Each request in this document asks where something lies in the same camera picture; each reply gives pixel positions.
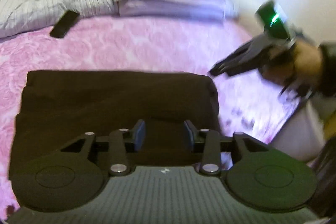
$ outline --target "pink bedsheet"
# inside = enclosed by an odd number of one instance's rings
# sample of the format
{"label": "pink bedsheet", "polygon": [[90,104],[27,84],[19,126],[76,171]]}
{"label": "pink bedsheet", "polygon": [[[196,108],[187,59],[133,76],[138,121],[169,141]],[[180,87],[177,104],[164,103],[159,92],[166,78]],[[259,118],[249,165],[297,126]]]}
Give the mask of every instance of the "pink bedsheet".
{"label": "pink bedsheet", "polygon": [[[95,17],[82,19],[65,39],[50,37],[50,30],[19,34],[0,43],[0,219],[6,218],[7,206],[18,207],[7,168],[28,71],[127,69],[206,75],[216,61],[250,39],[232,21]],[[214,82],[226,135],[243,131],[268,143],[296,106],[279,103],[280,89],[262,81],[257,72],[230,79],[220,76]]]}

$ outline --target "dark brown folded cloth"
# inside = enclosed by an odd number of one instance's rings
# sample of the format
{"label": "dark brown folded cloth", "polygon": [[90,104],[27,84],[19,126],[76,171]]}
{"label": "dark brown folded cloth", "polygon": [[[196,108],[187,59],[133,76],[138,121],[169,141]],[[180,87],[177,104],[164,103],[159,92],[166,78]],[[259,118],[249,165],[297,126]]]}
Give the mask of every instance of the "dark brown folded cloth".
{"label": "dark brown folded cloth", "polygon": [[183,121],[220,131],[218,95],[207,76],[129,71],[31,71],[16,117],[10,173],[21,164],[59,149],[85,133],[146,122],[138,165],[190,165],[200,155],[183,141]]}

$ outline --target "person's hand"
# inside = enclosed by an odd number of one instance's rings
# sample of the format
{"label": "person's hand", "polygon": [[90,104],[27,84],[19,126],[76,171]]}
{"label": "person's hand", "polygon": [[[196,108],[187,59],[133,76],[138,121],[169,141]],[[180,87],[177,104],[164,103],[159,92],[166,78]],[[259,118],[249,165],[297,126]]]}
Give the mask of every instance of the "person's hand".
{"label": "person's hand", "polygon": [[294,62],[267,68],[262,76],[278,85],[285,85],[294,71],[298,79],[312,87],[318,87],[323,72],[323,56],[320,49],[303,40],[297,40],[294,49]]}

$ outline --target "green light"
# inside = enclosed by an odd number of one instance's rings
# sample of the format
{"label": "green light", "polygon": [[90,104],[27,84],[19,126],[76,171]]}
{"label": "green light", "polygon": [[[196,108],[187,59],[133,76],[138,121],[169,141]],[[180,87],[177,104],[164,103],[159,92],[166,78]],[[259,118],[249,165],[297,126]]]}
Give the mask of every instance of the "green light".
{"label": "green light", "polygon": [[279,15],[279,14],[276,14],[276,15],[272,18],[272,21],[271,21],[270,26],[272,26],[272,25],[273,25],[279,18],[280,18],[280,15]]}

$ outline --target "ribbed plastic panel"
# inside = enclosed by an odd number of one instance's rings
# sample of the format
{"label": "ribbed plastic panel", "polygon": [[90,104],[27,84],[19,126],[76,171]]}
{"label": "ribbed plastic panel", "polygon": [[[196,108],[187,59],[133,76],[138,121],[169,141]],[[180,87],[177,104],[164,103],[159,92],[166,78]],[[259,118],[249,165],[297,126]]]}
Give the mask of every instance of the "ribbed plastic panel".
{"label": "ribbed plastic panel", "polygon": [[192,167],[143,167],[111,178],[88,204],[61,213],[20,209],[8,224],[301,224],[317,217],[307,208],[263,213],[230,196],[217,178]]}

